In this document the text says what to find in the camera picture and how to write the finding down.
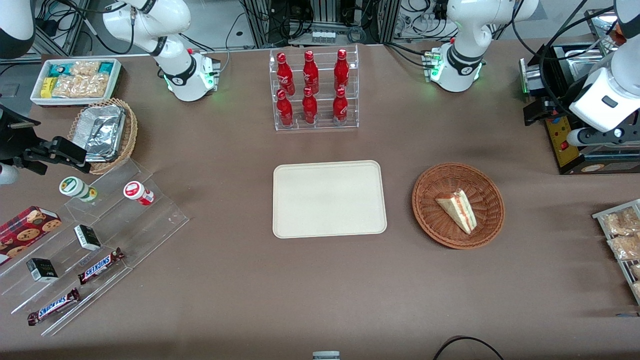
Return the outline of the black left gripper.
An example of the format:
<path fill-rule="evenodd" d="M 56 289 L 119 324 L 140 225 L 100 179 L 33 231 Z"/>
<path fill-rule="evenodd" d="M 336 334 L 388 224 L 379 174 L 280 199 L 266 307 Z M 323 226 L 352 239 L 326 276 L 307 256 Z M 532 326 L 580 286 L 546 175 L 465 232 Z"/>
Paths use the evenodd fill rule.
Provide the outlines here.
<path fill-rule="evenodd" d="M 555 115 L 560 117 L 571 117 L 569 106 L 574 102 L 579 92 L 584 86 L 583 81 L 575 81 L 571 84 L 567 82 L 553 81 L 550 89 L 556 96 L 559 105 L 549 98 L 537 98 L 523 108 L 523 121 L 525 126 L 532 126 L 537 122 L 544 122 L 552 119 Z"/>

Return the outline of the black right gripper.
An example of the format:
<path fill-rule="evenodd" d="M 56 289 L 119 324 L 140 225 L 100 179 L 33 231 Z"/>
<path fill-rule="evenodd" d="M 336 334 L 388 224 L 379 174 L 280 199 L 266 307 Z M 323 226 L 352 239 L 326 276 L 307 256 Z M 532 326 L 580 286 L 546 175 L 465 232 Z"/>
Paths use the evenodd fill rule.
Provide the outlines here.
<path fill-rule="evenodd" d="M 91 164 L 86 161 L 87 151 L 62 136 L 55 136 L 50 141 L 39 139 L 34 127 L 41 125 L 37 120 L 14 112 L 0 105 L 0 161 L 2 164 L 13 164 L 19 169 L 26 169 L 43 176 L 50 164 L 63 164 L 73 167 L 84 174 L 89 174 Z M 30 149 L 30 159 L 23 153 Z"/>

